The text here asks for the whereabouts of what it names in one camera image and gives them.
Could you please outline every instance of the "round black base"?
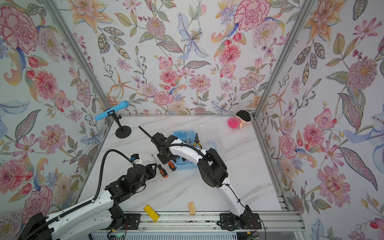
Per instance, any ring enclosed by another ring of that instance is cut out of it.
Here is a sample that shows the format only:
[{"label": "round black base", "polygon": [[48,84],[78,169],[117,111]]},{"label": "round black base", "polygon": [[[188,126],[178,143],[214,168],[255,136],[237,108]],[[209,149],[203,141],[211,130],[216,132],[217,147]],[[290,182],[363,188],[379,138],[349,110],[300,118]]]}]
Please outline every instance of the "round black base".
[{"label": "round black base", "polygon": [[121,128],[118,128],[116,130],[116,137],[118,138],[126,138],[131,134],[132,130],[128,126],[121,126]]}]

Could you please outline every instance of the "wall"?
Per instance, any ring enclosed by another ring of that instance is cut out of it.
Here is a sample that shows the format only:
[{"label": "wall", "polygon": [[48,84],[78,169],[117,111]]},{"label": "wall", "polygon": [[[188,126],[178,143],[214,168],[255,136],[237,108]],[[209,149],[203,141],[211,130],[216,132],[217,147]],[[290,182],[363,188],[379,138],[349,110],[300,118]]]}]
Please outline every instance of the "wall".
[{"label": "wall", "polygon": [[384,6],[318,0],[258,125],[314,239],[384,239]]},{"label": "wall", "polygon": [[233,114],[258,105],[300,0],[56,4],[84,36],[112,105],[129,101],[129,114]]},{"label": "wall", "polygon": [[0,239],[73,205],[107,131],[102,105],[40,1],[0,1]]}]

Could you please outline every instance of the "marble tabletop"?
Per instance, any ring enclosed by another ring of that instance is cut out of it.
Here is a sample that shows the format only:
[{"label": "marble tabletop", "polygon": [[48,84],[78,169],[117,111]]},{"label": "marble tabletop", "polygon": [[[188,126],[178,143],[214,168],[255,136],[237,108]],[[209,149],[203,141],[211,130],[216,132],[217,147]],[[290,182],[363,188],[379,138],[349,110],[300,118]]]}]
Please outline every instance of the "marble tabletop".
[{"label": "marble tabletop", "polygon": [[[204,149],[208,150],[212,143],[215,145],[227,165],[228,177],[240,199],[253,211],[280,211],[281,207],[252,125],[234,130],[228,127],[227,121],[228,117],[224,116],[122,117],[121,124],[131,127],[132,134],[124,139],[117,138],[115,131],[118,126],[113,124],[79,202],[95,194],[101,160],[108,149],[119,150],[128,157],[138,153],[142,155],[144,165],[154,163],[151,154],[156,157],[157,149],[138,128],[141,126],[150,135],[160,132],[165,137],[174,131],[194,130],[199,134]],[[102,189],[125,175],[131,166],[119,154],[109,153],[104,166]],[[147,181],[143,192],[120,204],[123,211],[143,211],[147,204],[155,211],[188,211],[190,201],[195,202],[196,211],[229,210],[219,192],[201,179],[197,168],[173,172],[167,165],[163,167],[167,170],[168,178],[162,177],[156,169],[156,177]]]}]

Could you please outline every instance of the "plush doll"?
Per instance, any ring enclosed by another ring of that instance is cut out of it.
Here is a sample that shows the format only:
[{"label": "plush doll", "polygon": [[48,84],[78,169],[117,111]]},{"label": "plush doll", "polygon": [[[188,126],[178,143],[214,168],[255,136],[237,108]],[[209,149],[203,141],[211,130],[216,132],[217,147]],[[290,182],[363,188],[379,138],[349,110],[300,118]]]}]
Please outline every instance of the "plush doll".
[{"label": "plush doll", "polygon": [[236,129],[237,127],[242,128],[243,124],[250,124],[250,123],[251,123],[251,116],[247,111],[244,111],[244,110],[238,111],[236,113],[236,116],[228,119],[228,125],[234,129]]}]

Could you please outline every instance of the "screwdriver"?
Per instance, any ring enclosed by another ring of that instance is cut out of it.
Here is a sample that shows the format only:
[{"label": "screwdriver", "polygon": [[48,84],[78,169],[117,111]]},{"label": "screwdriver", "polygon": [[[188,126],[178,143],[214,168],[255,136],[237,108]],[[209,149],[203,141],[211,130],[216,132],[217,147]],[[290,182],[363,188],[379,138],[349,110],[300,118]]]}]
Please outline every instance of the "screwdriver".
[{"label": "screwdriver", "polygon": [[161,175],[162,175],[164,178],[167,178],[167,177],[168,177],[167,171],[166,171],[160,164],[157,165],[157,168],[160,170],[160,173],[161,173]]},{"label": "screwdriver", "polygon": [[176,170],[175,165],[173,165],[173,163],[171,163],[171,162],[168,162],[168,167],[169,167],[172,171],[175,171],[175,170]]}]

